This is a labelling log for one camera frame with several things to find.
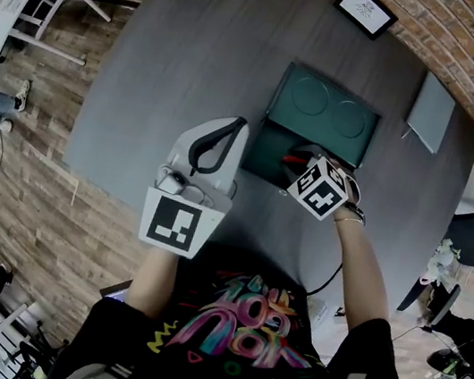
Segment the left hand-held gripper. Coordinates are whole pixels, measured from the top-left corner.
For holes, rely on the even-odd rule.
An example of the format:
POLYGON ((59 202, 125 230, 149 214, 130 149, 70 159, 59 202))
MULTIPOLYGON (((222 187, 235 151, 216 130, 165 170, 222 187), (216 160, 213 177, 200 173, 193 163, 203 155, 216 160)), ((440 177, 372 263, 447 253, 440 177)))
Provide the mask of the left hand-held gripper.
POLYGON ((194 258, 233 206, 232 187, 248 131, 241 117, 185 131, 148 188, 139 238, 194 258))

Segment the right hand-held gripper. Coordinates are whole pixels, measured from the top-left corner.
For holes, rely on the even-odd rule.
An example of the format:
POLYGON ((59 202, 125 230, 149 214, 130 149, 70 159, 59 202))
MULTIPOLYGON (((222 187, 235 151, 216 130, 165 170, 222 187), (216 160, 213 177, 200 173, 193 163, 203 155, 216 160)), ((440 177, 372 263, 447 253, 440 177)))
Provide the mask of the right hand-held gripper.
POLYGON ((348 202, 360 202, 354 174, 316 144, 293 147, 287 153, 284 173, 290 183, 287 193, 319 221, 348 202))

